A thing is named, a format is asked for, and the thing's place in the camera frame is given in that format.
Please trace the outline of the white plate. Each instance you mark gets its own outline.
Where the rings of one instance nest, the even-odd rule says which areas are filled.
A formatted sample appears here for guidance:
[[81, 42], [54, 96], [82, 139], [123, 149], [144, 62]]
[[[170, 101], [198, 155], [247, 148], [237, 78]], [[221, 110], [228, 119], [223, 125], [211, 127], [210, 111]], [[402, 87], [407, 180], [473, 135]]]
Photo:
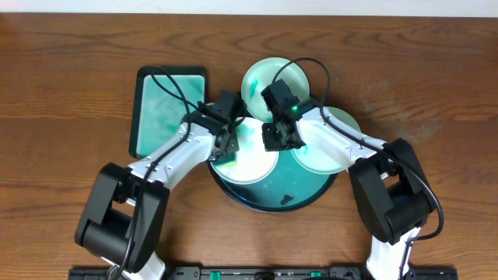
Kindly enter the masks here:
[[233, 184], [254, 184], [276, 167], [278, 152], [267, 152], [262, 138], [263, 122], [246, 117], [236, 127], [239, 149], [230, 156], [211, 162], [215, 172]]

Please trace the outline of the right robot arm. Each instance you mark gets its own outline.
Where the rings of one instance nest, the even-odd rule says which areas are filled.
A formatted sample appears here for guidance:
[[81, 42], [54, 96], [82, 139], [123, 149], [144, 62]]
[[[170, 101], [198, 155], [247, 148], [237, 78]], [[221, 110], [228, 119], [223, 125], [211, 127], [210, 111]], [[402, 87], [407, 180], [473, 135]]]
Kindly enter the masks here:
[[441, 205], [413, 147], [399, 138], [386, 142], [357, 131], [326, 107], [297, 105], [262, 126], [265, 149], [310, 145], [346, 170], [356, 207], [372, 235], [366, 270], [374, 279], [402, 279], [412, 245], [430, 213], [444, 224]]

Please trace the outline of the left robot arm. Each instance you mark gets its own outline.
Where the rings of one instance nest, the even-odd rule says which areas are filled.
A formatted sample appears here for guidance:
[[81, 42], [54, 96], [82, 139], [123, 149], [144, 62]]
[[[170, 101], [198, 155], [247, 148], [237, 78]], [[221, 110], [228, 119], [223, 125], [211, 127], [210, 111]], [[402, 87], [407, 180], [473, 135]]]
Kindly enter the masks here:
[[108, 163], [96, 176], [75, 242], [132, 279], [159, 279], [155, 249], [173, 188], [199, 163], [238, 149], [235, 117], [195, 111], [155, 152], [126, 167]]

